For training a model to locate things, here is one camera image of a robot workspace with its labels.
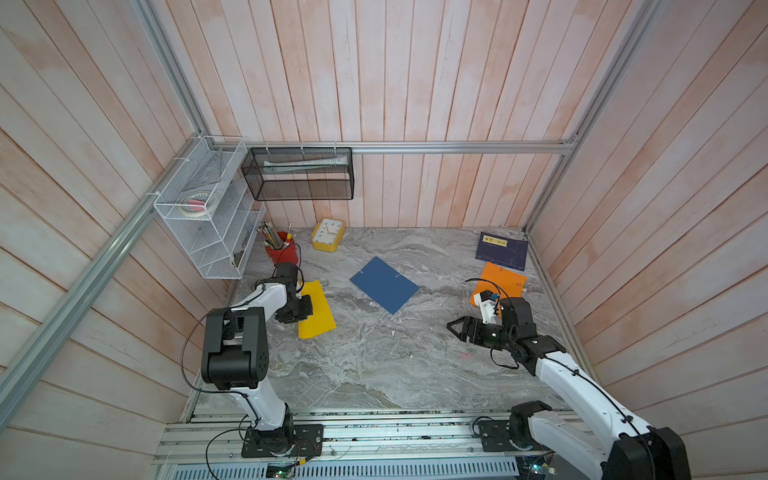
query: yellow folder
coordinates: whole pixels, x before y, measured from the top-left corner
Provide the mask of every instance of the yellow folder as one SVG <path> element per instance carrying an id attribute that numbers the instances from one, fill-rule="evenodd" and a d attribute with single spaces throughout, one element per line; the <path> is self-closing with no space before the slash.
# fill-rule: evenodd
<path id="1" fill-rule="evenodd" d="M 307 282 L 301 289 L 301 295 L 309 295 L 312 299 L 312 315 L 299 322 L 299 338 L 311 339 L 322 333 L 330 332 L 336 328 L 333 314 L 328 306 L 326 294 L 320 286 L 320 281 Z"/>

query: navy blue book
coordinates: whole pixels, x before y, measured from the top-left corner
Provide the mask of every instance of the navy blue book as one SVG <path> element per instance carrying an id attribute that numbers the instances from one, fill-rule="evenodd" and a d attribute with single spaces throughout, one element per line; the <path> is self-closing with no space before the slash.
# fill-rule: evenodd
<path id="1" fill-rule="evenodd" d="M 525 258 L 528 256 L 528 242 L 500 237 L 493 233 L 480 233 L 478 250 L 475 258 L 494 265 L 525 271 Z"/>
<path id="2" fill-rule="evenodd" d="M 378 257 L 373 257 L 349 280 L 392 315 L 419 289 Z"/>

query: blue folder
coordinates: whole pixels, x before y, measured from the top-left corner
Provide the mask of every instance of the blue folder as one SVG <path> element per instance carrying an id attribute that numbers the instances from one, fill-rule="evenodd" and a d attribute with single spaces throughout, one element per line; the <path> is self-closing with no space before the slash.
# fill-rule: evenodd
<path id="1" fill-rule="evenodd" d="M 349 280 L 392 315 L 419 289 L 378 257 L 373 257 Z"/>

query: clock face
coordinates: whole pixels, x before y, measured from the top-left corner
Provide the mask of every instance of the clock face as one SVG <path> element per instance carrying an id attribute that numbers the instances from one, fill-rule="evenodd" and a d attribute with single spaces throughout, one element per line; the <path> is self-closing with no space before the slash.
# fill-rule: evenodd
<path id="1" fill-rule="evenodd" d="M 317 229 L 317 233 L 312 237 L 312 240 L 317 243 L 327 243 L 333 245 L 336 242 L 336 238 L 339 236 L 343 223 L 341 220 L 331 220 L 324 218 L 320 222 L 320 227 Z"/>

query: orange folder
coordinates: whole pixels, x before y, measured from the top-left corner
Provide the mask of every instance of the orange folder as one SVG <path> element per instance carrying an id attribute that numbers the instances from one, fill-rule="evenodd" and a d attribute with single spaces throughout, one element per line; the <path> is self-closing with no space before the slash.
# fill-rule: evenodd
<path id="1" fill-rule="evenodd" d="M 485 264 L 485 268 L 482 269 L 480 278 L 483 280 L 491 280 L 493 283 L 496 283 L 511 297 L 522 296 L 525 281 L 528 279 L 525 275 L 515 273 L 511 270 L 502 268 L 499 265 L 494 265 L 493 263 Z M 472 292 L 472 296 L 469 297 L 469 302 L 472 305 L 477 306 L 475 304 L 475 295 L 480 292 L 485 292 L 486 290 L 491 290 L 493 293 L 497 293 L 496 287 L 493 286 L 492 283 L 477 282 L 475 291 Z M 502 292 L 502 298 L 507 298 L 507 295 L 505 295 L 504 292 Z"/>

